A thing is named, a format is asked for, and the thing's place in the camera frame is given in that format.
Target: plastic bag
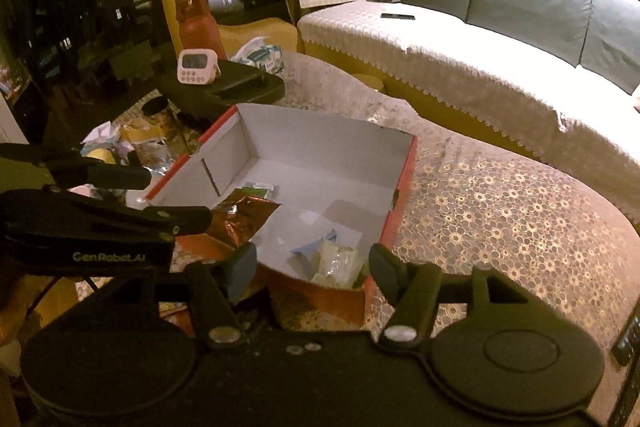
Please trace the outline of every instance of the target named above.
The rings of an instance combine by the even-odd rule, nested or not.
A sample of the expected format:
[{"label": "plastic bag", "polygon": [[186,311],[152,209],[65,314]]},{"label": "plastic bag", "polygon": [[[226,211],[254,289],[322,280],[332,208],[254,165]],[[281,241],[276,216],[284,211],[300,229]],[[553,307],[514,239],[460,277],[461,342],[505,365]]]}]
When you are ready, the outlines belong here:
[{"label": "plastic bag", "polygon": [[356,282],[364,265],[364,258],[360,252],[322,238],[318,253],[318,273],[311,282],[329,288],[353,288],[353,283]]}]

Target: red cardboard box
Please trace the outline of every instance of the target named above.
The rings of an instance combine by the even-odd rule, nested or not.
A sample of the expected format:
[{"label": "red cardboard box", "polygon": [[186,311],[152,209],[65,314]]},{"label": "red cardboard box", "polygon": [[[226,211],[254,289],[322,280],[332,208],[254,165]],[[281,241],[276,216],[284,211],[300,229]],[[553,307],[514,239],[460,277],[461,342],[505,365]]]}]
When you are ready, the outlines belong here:
[{"label": "red cardboard box", "polygon": [[257,277],[313,308],[361,325],[375,285],[328,289],[309,281],[292,248],[331,229],[339,244],[367,255],[392,247],[409,195],[417,139],[333,114],[260,104],[229,109],[149,193],[156,205],[219,204],[246,182],[276,187],[281,206],[254,236]]}]

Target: paper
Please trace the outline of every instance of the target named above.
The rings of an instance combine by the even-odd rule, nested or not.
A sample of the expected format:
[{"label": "paper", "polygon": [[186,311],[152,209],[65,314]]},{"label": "paper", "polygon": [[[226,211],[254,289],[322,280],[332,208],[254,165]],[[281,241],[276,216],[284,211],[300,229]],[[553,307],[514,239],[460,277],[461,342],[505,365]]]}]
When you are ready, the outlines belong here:
[{"label": "paper", "polygon": [[82,140],[82,144],[107,142],[116,136],[119,130],[119,125],[111,124],[110,121],[105,122],[100,124],[98,127],[94,127],[84,140]]}]

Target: plastic packaging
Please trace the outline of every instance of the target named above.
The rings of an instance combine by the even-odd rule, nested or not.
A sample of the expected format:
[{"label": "plastic packaging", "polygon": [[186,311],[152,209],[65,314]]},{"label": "plastic packaging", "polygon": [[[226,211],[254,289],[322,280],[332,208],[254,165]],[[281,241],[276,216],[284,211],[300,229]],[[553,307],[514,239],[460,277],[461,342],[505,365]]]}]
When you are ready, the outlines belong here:
[{"label": "plastic packaging", "polygon": [[159,126],[149,124],[144,118],[134,118],[122,126],[122,135],[133,146],[141,165],[164,174],[174,163]]},{"label": "plastic packaging", "polygon": [[246,192],[250,196],[256,196],[257,198],[262,198],[263,200],[273,201],[275,187],[268,183],[247,182],[244,184],[244,187],[242,187],[242,191]]},{"label": "plastic packaging", "polygon": [[211,209],[207,234],[226,245],[238,248],[254,237],[279,205],[248,195],[236,188],[228,198]]},{"label": "plastic packaging", "polygon": [[271,74],[278,73],[284,67],[280,46],[265,44],[264,37],[255,37],[248,41],[231,60]]},{"label": "plastic packaging", "polygon": [[160,128],[162,137],[171,151],[174,160],[183,154],[189,154],[187,142],[169,107],[169,101],[164,96],[156,96],[142,106],[142,114],[150,125]]},{"label": "plastic packaging", "polygon": [[311,282],[329,288],[352,288],[364,266],[360,252],[322,238],[318,253],[318,272]]}]

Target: orange foil wrapper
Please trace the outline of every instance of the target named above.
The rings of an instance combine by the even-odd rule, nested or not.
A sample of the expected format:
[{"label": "orange foil wrapper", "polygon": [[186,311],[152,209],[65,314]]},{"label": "orange foil wrapper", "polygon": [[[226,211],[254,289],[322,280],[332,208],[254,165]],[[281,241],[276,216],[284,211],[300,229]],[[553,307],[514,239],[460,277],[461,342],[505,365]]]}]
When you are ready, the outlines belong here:
[{"label": "orange foil wrapper", "polygon": [[228,198],[211,209],[207,234],[233,247],[241,247],[254,237],[279,204],[250,196],[236,188]]}]

